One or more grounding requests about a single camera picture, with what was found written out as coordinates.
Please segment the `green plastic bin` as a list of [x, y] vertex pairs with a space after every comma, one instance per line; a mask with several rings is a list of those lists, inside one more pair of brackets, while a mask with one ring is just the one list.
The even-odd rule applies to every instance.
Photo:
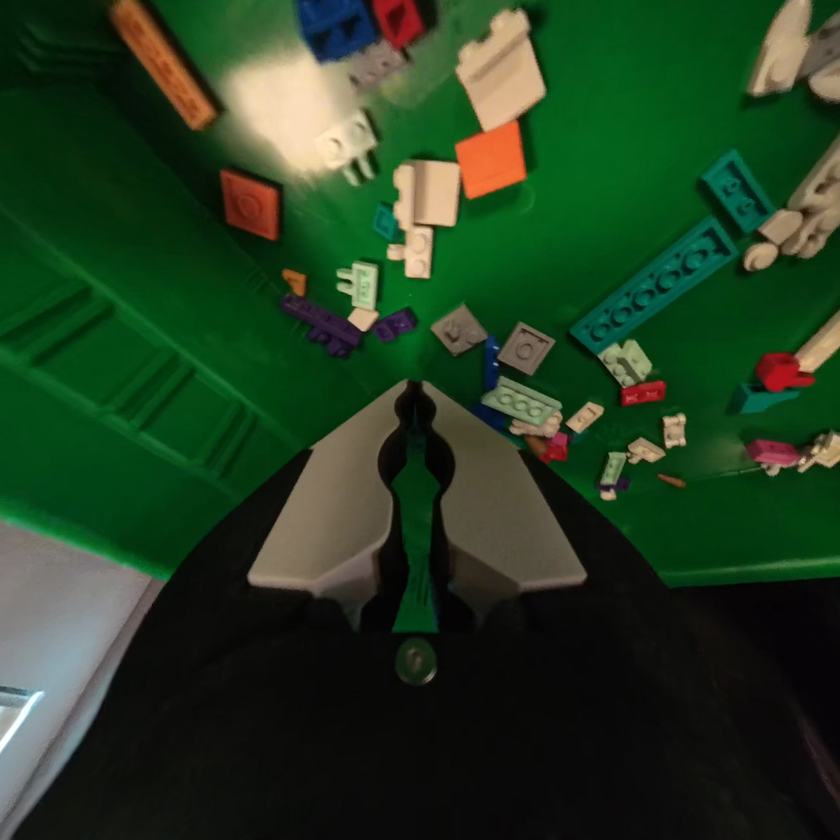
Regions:
[[[416, 2], [423, 33], [372, 91], [318, 62], [295, 2], [143, 2], [219, 109], [192, 131], [112, 2], [2, 2], [2, 515], [168, 576], [299, 450], [396, 382], [465, 407], [481, 351], [430, 332], [465, 303], [503, 342], [555, 338], [532, 377], [603, 418], [557, 465], [674, 587], [838, 574], [838, 469], [760, 474], [743, 446], [838, 428], [838, 357], [762, 413], [730, 411], [762, 354], [838, 308], [838, 233], [750, 274], [701, 182], [738, 151], [784, 205], [838, 130], [804, 82], [746, 93], [781, 2]], [[528, 176], [438, 229], [429, 280], [373, 227], [393, 170], [480, 131], [459, 51], [522, 8], [546, 97]], [[699, 224], [738, 257], [632, 337], [667, 384], [618, 387], [570, 329]]]

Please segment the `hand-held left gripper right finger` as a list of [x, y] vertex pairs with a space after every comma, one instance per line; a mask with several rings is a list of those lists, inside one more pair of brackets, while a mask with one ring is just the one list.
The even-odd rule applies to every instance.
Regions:
[[582, 585], [587, 572], [518, 448], [428, 382], [425, 467], [438, 490], [433, 579], [485, 618], [500, 602]]

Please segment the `lego pieces pile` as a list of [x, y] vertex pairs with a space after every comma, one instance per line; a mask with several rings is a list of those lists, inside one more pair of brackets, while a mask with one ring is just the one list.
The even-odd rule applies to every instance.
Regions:
[[[317, 113], [316, 105], [326, 108], [326, 94], [305, 90], [303, 80], [294, 80], [292, 71], [298, 67], [294, 62], [279, 63], [269, 67], [264, 61], [259, 66], [243, 66], [230, 78], [230, 96], [239, 82], [244, 85], [243, 96], [254, 93], [252, 99], [245, 97], [240, 103], [243, 118], [255, 118], [253, 131], [266, 142], [277, 147], [289, 161], [291, 152], [281, 148], [286, 140], [291, 141], [294, 133], [306, 128], [308, 152], [314, 165], [318, 156], [317, 172], [322, 177], [327, 171], [341, 171], [349, 183], [359, 184], [375, 178], [375, 167], [371, 154], [375, 150], [377, 130], [382, 125], [371, 125], [369, 109], [360, 105], [359, 99], [365, 88], [378, 89], [385, 80], [385, 87], [405, 89], [420, 102], [400, 105], [397, 115], [400, 131], [405, 129], [405, 140], [411, 134], [414, 141], [420, 132], [420, 140], [433, 140], [430, 132], [438, 136], [443, 133], [445, 149], [457, 160], [434, 155], [431, 160], [418, 155], [397, 155], [394, 161], [393, 188], [396, 190], [392, 204], [380, 204], [373, 222], [375, 229], [387, 239], [387, 258], [402, 261], [405, 284], [422, 285], [429, 282], [435, 267], [433, 257], [434, 231], [454, 228], [459, 218], [459, 201], [463, 195], [467, 204], [478, 203], [478, 209], [469, 210], [470, 219], [498, 214], [501, 207], [512, 200], [526, 197], [540, 198], [539, 190], [529, 192], [529, 171], [539, 170], [540, 186], [545, 186], [545, 201], [539, 204], [537, 223], [529, 216], [532, 205], [523, 209], [526, 220], [499, 222], [493, 230], [479, 230], [478, 221], [469, 221], [478, 233], [469, 242], [458, 241], [463, 247], [459, 253], [464, 257], [462, 266], [445, 266], [446, 260], [437, 258], [438, 272], [448, 271], [447, 277], [456, 277], [463, 286], [468, 278], [481, 280], [481, 305], [484, 309], [492, 303], [493, 312], [505, 312], [505, 318], [515, 307], [528, 298], [531, 309], [537, 304], [563, 303], [565, 309], [556, 313], [557, 324], [552, 323], [553, 332], [560, 325], [568, 327], [570, 341], [576, 343], [588, 357], [597, 355], [617, 385], [615, 391], [616, 409], [610, 409], [610, 422], [615, 431], [620, 427], [638, 426], [624, 416], [619, 423], [615, 411], [619, 405], [645, 405], [650, 414], [653, 407], [666, 406], [668, 402], [677, 407], [676, 398], [687, 396], [700, 399], [699, 373], [711, 375], [713, 360], [701, 359], [700, 353], [686, 350], [686, 329], [670, 337], [673, 340], [660, 341], [668, 345], [665, 360], [668, 375], [666, 381], [653, 380], [650, 363], [638, 348], [637, 339], [644, 324], [649, 324], [657, 313], [666, 308], [688, 289], [701, 280], [711, 277], [715, 271], [740, 257], [736, 239], [758, 236], [764, 241], [751, 245], [743, 254], [742, 274], [762, 270], [770, 265], [781, 252], [794, 255], [797, 259], [809, 259], [818, 253], [833, 231], [838, 227], [838, 137], [815, 164], [815, 169], [797, 186], [786, 208], [777, 209], [762, 193], [760, 184], [753, 179], [746, 162], [739, 154], [727, 151], [719, 160], [704, 171], [699, 179], [699, 189], [716, 204], [716, 214], [692, 225], [685, 235], [677, 237], [673, 245], [668, 244], [661, 255], [649, 260], [649, 265], [639, 267], [613, 292], [604, 286], [601, 275], [606, 277], [601, 263], [613, 255], [619, 262], [627, 262], [626, 252], [635, 258], [638, 237], [635, 233], [652, 233], [631, 230], [629, 220], [636, 217], [647, 222], [658, 214], [654, 221], [665, 221], [665, 210], [652, 208], [664, 195], [665, 164], [654, 148], [653, 117], [643, 113], [641, 106], [631, 107], [630, 94], [641, 92], [641, 81], [634, 88], [630, 84], [630, 70], [651, 69], [656, 76], [654, 99], [663, 106], [663, 117], [686, 117], [684, 130], [668, 140], [668, 153], [683, 154], [688, 140], [703, 140], [715, 128], [715, 120], [706, 120], [703, 108], [690, 99], [689, 92], [675, 88], [667, 91], [664, 84], [673, 81], [691, 82], [694, 88], [706, 90], [701, 70], [711, 70], [709, 61], [689, 61], [688, 46], [675, 46], [674, 60], [663, 50], [665, 39], [657, 43], [657, 55], [651, 56], [641, 49], [645, 44], [631, 44], [630, 35], [642, 34], [638, 27], [641, 19], [636, 13], [656, 11], [656, 3], [664, 3], [665, 11], [710, 12], [713, 2], [617, 2], [621, 9], [633, 13], [626, 21], [627, 27], [620, 27], [620, 35], [627, 36], [622, 43], [629, 52], [626, 56], [606, 54], [596, 60], [594, 46], [607, 46], [601, 36], [590, 44], [584, 35], [595, 35], [595, 31], [574, 33], [565, 31], [566, 46], [577, 45], [586, 56], [564, 56], [570, 61], [564, 65], [565, 76], [552, 80], [544, 78], [543, 67], [549, 59], [557, 59], [560, 48], [542, 44], [535, 49], [532, 42], [533, 15], [544, 12], [544, 8], [523, 7], [501, 8], [483, 27], [482, 38], [473, 38], [458, 45], [457, 62], [451, 72], [444, 76], [458, 79], [463, 95], [452, 112], [439, 108], [433, 101], [424, 105], [424, 98], [431, 95], [435, 85], [431, 84], [430, 70], [409, 63], [408, 80], [401, 79], [406, 61], [403, 56], [406, 45], [411, 52], [412, 42], [424, 32], [425, 20], [420, 2], [295, 2], [295, 15], [300, 30], [301, 49], [306, 50], [305, 69], [312, 70], [319, 83], [325, 81], [323, 72], [341, 66], [346, 77], [349, 94], [339, 104], [341, 108], [329, 114]], [[807, 87], [812, 110], [835, 108], [838, 118], [838, 13], [814, 33], [808, 33], [812, 12], [811, 2], [785, 2], [773, 18], [754, 68], [749, 75], [749, 84], [744, 86], [743, 111], [775, 108], [770, 101], [777, 101], [788, 91]], [[147, 70], [154, 83], [172, 102], [186, 123], [194, 130], [205, 130], [218, 122], [221, 109], [216, 107], [193, 72], [180, 46], [170, 39], [170, 32], [148, 6], [148, 2], [110, 2], [108, 15], [122, 42]], [[573, 116], [580, 124], [578, 129], [567, 130], [565, 123], [549, 125], [549, 111], [541, 103], [552, 92], [563, 95], [578, 91], [593, 113], [584, 114], [581, 108], [573, 108]], [[619, 113], [620, 102], [627, 104], [627, 113]], [[643, 207], [642, 198], [651, 209]], [[484, 394], [478, 404], [478, 414], [492, 415], [491, 426], [501, 431], [502, 418], [511, 426], [511, 434], [524, 435], [536, 441], [537, 436], [550, 438], [560, 424], [560, 404], [553, 403], [548, 396], [529, 390], [524, 383], [510, 382], [504, 376], [499, 379], [498, 367], [502, 373], [519, 371], [520, 378], [533, 375], [549, 353], [554, 336], [541, 335], [538, 330], [520, 323], [511, 333], [508, 341], [499, 350], [488, 350], [485, 363]], [[230, 480], [238, 468], [247, 447], [253, 442], [255, 429], [259, 425], [256, 415], [252, 417], [244, 408], [232, 409], [230, 417], [219, 408], [216, 415], [194, 408], [185, 409], [186, 427], [176, 429], [193, 432], [203, 431], [209, 437], [196, 437], [196, 447], [184, 454], [170, 445], [167, 440], [158, 440], [151, 435], [152, 425], [164, 418], [164, 409], [173, 407], [172, 401], [192, 387], [197, 374], [181, 372], [173, 362], [164, 367], [161, 383], [169, 387], [170, 367], [173, 369], [173, 387], [166, 391], [161, 402], [154, 402], [148, 418], [144, 417], [138, 435], [143, 444], [148, 438], [152, 451], [158, 449], [165, 462], [183, 469], [191, 479], [201, 480], [219, 493], [231, 498], [244, 498], [245, 491]]]

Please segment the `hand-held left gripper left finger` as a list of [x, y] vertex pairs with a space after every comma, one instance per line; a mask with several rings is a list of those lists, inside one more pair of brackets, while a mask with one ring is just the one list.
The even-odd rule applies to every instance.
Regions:
[[247, 574], [260, 589], [399, 606], [407, 578], [394, 481], [406, 467], [415, 384], [399, 381], [309, 450]]

